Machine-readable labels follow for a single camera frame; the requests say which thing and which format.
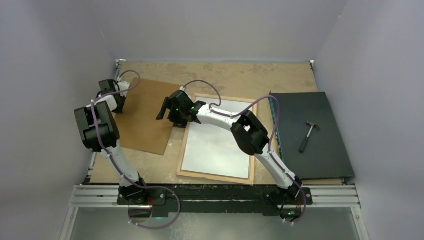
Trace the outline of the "dark blue book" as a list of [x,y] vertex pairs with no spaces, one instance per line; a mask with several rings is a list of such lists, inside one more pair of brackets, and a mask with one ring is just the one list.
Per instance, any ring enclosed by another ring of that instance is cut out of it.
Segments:
[[[349,182],[355,178],[346,146],[325,92],[272,93],[270,100],[273,120],[277,123],[279,154],[284,164],[302,180],[339,179]],[[304,153],[299,148],[310,127]]]

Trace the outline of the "small hammer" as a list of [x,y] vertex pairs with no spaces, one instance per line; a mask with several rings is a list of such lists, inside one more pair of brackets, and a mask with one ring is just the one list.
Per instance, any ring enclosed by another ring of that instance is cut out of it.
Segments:
[[313,123],[313,122],[307,121],[307,122],[306,122],[306,124],[309,126],[309,130],[308,130],[308,132],[307,132],[307,134],[306,134],[305,138],[303,139],[303,141],[302,141],[302,143],[301,143],[301,145],[300,145],[300,147],[299,147],[299,149],[298,149],[298,151],[299,151],[300,153],[302,153],[302,154],[305,152],[305,150],[306,150],[306,148],[307,148],[307,145],[308,145],[308,142],[309,142],[310,136],[311,136],[311,134],[312,134],[312,131],[313,131],[314,129],[315,129],[315,130],[317,130],[317,131],[319,131],[319,130],[320,130],[320,127],[319,127],[316,123]]

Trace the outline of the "aluminium frame rails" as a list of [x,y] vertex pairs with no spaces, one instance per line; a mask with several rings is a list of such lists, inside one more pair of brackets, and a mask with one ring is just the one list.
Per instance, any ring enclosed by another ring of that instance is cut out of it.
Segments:
[[[140,63],[127,62],[123,70],[139,71],[144,78],[183,84],[189,73],[213,82],[226,97],[240,96],[228,83],[248,72],[255,78],[282,85],[291,91],[315,92],[312,69],[307,63],[277,63],[277,72],[253,73],[252,63]],[[118,186],[112,169],[97,155],[91,158],[88,182],[74,188],[62,229],[66,240],[367,240],[355,186],[336,181],[311,181],[314,204],[308,207],[298,225],[290,226],[279,217],[249,213],[182,213],[171,226],[144,229],[129,224],[127,208],[118,206]]]

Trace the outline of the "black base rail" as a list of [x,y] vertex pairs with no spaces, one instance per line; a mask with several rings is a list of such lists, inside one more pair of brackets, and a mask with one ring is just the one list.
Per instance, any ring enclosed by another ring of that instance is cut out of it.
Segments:
[[303,191],[289,193],[276,185],[157,183],[147,189],[119,187],[117,204],[130,208],[147,206],[154,218],[177,212],[294,218],[300,215],[299,204],[313,204],[311,190],[305,187]]

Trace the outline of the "brown backing board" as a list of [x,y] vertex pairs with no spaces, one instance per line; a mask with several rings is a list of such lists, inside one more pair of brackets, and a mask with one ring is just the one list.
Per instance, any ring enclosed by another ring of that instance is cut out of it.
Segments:
[[123,148],[156,155],[164,155],[173,124],[157,120],[164,99],[180,89],[173,83],[142,79],[130,90],[123,113],[115,115],[115,122]]

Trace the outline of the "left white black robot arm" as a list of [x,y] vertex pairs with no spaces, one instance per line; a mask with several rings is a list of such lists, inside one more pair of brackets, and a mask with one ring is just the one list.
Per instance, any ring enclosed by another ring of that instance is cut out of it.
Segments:
[[82,143],[99,153],[113,167],[119,178],[119,196],[138,205],[146,203],[149,191],[138,171],[132,166],[120,145],[120,132],[112,113],[122,113],[126,97],[119,92],[124,84],[113,79],[99,82],[100,92],[94,102],[74,110]]

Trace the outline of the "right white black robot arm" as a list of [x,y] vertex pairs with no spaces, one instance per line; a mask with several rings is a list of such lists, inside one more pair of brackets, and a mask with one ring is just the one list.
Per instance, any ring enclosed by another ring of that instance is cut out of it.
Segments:
[[280,196],[288,204],[304,194],[303,183],[272,150],[272,138],[256,115],[250,110],[259,103],[257,99],[239,113],[219,109],[217,103],[193,101],[183,90],[166,97],[157,115],[162,120],[169,111],[168,120],[175,125],[197,123],[212,125],[232,133],[239,149],[258,159],[273,177]]

